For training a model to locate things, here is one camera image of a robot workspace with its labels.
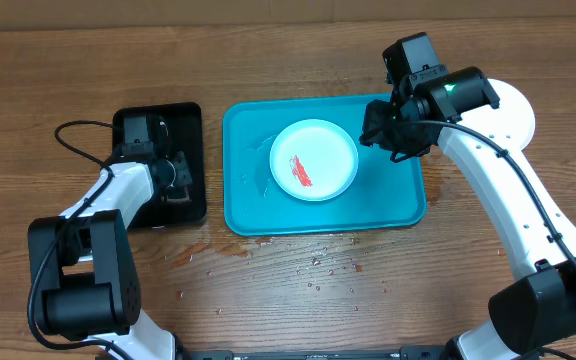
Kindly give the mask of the light blue rimmed plate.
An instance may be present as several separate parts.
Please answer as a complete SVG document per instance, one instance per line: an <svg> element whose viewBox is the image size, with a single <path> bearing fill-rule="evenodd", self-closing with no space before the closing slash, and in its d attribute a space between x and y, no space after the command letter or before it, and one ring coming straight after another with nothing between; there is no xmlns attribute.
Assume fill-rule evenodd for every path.
<svg viewBox="0 0 576 360"><path fill-rule="evenodd" d="M306 119L287 126L269 155L271 174L288 195L322 202L347 190L358 172L359 155L349 134L326 120Z"/></svg>

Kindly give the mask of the white plate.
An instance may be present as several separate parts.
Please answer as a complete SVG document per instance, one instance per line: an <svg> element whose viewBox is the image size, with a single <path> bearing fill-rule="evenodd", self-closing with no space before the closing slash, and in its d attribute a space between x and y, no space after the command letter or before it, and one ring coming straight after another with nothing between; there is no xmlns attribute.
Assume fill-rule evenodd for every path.
<svg viewBox="0 0 576 360"><path fill-rule="evenodd" d="M525 149L535 132L535 113L529 100L517 88L497 79L490 79L499 96L499 107L481 106L464 112L460 124L476 130L498 145Z"/></svg>

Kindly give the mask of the green and brown sponge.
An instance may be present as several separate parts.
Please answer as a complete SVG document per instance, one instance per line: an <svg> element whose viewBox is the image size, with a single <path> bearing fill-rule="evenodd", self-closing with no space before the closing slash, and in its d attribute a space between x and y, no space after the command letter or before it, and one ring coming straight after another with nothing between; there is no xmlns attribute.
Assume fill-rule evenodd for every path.
<svg viewBox="0 0 576 360"><path fill-rule="evenodd" d="M165 202L170 204L185 204L192 201L191 190L188 185L174 186L166 189Z"/></svg>

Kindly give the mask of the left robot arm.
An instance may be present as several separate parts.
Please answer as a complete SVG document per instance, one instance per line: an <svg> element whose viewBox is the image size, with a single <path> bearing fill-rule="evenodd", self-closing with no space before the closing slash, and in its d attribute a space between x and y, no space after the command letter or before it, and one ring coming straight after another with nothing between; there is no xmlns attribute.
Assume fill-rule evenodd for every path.
<svg viewBox="0 0 576 360"><path fill-rule="evenodd" d="M28 327L42 346L99 347L109 359L185 359L173 333L143 310L128 228L147 204L180 184L167 122L127 117L99 178L73 206L28 228Z"/></svg>

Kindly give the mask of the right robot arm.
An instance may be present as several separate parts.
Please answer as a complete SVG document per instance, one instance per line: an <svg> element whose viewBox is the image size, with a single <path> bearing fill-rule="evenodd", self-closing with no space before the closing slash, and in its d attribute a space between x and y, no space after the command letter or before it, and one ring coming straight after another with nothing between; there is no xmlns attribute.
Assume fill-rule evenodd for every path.
<svg viewBox="0 0 576 360"><path fill-rule="evenodd" d="M576 227L524 156L535 131L528 99L476 67L450 71L425 33L383 52L388 100L370 102L360 143L399 163L438 147L493 223L514 281L482 325L443 346L405 346L403 359L536 359L576 335Z"/></svg>

